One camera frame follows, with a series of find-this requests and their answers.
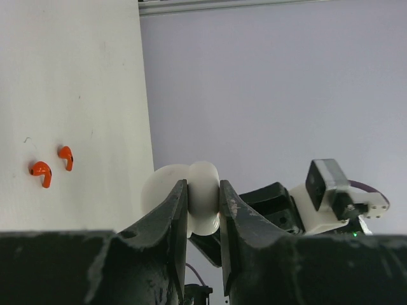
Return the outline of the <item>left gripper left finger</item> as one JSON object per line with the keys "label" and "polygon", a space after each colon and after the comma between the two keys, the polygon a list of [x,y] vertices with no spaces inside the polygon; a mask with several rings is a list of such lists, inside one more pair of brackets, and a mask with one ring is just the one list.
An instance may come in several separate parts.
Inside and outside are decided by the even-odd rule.
{"label": "left gripper left finger", "polygon": [[176,182],[164,201],[118,233],[107,257],[108,304],[182,304],[188,187]]}

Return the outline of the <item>white earbud charging case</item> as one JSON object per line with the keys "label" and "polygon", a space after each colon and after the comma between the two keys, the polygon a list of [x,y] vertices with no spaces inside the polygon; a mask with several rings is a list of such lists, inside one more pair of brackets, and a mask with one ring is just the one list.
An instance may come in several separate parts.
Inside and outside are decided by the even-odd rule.
{"label": "white earbud charging case", "polygon": [[142,213],[146,215],[161,204],[177,181],[184,179],[188,185],[187,237],[214,234],[220,225],[220,179],[217,168],[208,161],[167,165],[152,173],[142,187]]}

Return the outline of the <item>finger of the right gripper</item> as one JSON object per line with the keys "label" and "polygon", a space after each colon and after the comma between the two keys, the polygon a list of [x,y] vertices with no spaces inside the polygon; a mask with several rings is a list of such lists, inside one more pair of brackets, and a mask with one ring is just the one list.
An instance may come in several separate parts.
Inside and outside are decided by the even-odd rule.
{"label": "finger of the right gripper", "polygon": [[[294,198],[281,183],[275,182],[239,196],[283,231],[294,235],[302,233],[302,221]],[[208,236],[192,234],[190,242],[213,266],[222,266],[220,230]]]}

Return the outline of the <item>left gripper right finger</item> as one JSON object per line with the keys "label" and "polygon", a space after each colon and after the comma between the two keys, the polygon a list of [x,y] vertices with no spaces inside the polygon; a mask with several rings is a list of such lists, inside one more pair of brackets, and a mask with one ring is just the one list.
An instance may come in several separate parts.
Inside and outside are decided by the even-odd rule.
{"label": "left gripper right finger", "polygon": [[301,304],[294,238],[246,204],[230,182],[219,191],[224,294],[231,304]]}

